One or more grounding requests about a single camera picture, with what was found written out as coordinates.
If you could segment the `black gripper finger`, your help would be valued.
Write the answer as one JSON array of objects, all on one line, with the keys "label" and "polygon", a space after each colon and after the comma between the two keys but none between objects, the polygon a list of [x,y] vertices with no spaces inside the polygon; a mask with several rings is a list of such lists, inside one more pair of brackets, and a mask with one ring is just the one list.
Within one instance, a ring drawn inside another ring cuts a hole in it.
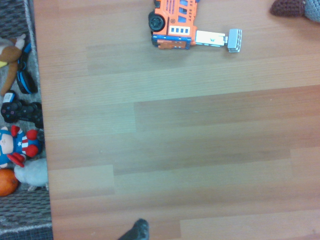
[{"label": "black gripper finger", "polygon": [[138,219],[133,227],[123,234],[118,240],[149,240],[150,226],[149,223],[143,219]]}]

